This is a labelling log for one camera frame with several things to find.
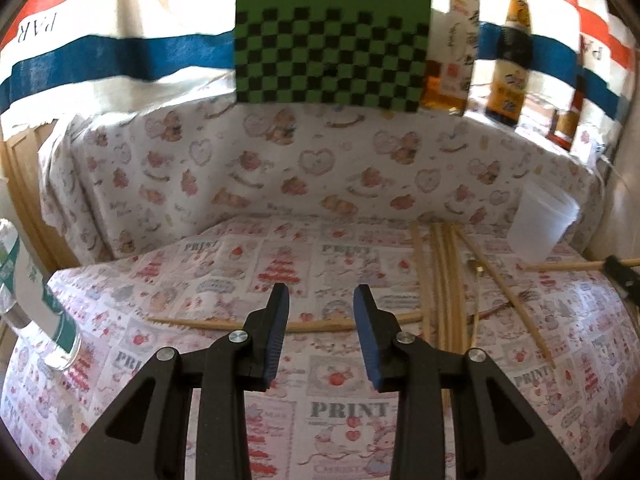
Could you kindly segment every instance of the wooden frame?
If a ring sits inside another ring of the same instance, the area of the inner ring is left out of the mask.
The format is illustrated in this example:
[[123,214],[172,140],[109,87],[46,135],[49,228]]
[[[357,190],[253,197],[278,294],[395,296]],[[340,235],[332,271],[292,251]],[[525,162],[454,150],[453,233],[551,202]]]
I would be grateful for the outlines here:
[[52,124],[27,129],[0,142],[0,163],[9,197],[43,266],[52,274],[80,263],[58,232],[44,223],[40,211],[38,150],[53,130]]

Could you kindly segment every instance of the water bottle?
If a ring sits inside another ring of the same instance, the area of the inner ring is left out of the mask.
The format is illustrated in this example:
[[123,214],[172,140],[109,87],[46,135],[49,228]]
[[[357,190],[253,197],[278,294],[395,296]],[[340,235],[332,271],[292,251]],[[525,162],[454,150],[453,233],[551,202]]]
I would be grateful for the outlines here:
[[65,370],[80,349],[74,319],[20,243],[15,226],[0,219],[0,317],[55,370]]

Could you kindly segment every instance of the plastic cup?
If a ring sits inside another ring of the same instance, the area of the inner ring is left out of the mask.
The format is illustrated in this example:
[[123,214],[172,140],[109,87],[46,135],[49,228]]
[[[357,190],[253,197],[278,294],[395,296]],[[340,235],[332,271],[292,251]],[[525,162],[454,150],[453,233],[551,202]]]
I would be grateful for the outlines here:
[[524,183],[507,241],[527,263],[543,262],[579,213],[580,205],[574,197],[531,175]]

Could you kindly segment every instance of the striped banner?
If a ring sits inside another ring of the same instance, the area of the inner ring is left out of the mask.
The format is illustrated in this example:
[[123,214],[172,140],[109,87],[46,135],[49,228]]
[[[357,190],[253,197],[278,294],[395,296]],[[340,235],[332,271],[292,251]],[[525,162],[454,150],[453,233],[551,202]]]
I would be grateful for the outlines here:
[[[488,84],[509,0],[480,1],[474,84]],[[235,0],[29,0],[0,41],[4,130],[65,111],[134,111],[145,100],[210,81],[233,68],[234,6]],[[590,120],[615,118],[622,72],[614,75],[611,64],[626,70],[631,56],[618,24],[609,31],[606,1],[529,0],[529,6],[528,91],[568,109],[582,31],[598,57],[587,69]],[[440,24],[448,10],[449,0],[433,0],[430,59],[441,56],[446,35]]]

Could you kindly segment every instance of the printed tablecloth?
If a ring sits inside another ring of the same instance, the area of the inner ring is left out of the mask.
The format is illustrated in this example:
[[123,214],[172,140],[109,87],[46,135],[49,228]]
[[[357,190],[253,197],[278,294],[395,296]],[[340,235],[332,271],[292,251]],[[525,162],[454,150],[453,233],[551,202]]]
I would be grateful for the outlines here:
[[[527,309],[557,368],[541,358],[512,309],[481,323],[479,346],[533,405],[583,478],[593,479],[608,460],[627,382],[640,368],[640,345],[626,310],[599,272],[526,274],[516,267],[505,229],[467,231],[514,290],[531,289]],[[427,229],[424,235],[428,241]],[[469,257],[462,245],[459,252],[463,260]],[[562,243],[552,257],[576,254]],[[54,372],[19,342],[2,392],[4,423],[36,469],[53,479],[154,351],[175,346],[189,352],[222,335],[152,324],[146,315],[243,320],[264,306],[275,282],[289,285],[295,320],[351,317],[359,283],[370,285],[384,309],[405,312],[418,303],[411,241],[402,222],[231,219],[141,256],[56,273],[50,284],[82,329],[80,355],[67,371]],[[465,283],[473,283],[471,275]],[[474,287],[465,289],[471,312]],[[483,310],[505,300],[490,278],[482,279],[481,290]],[[406,329],[420,332],[417,324]],[[197,391],[194,397],[188,478],[194,471]],[[378,394],[367,381],[356,333],[287,335],[271,389],[245,397],[253,478],[386,478],[397,403],[395,394]],[[446,427],[451,479],[450,420]]]

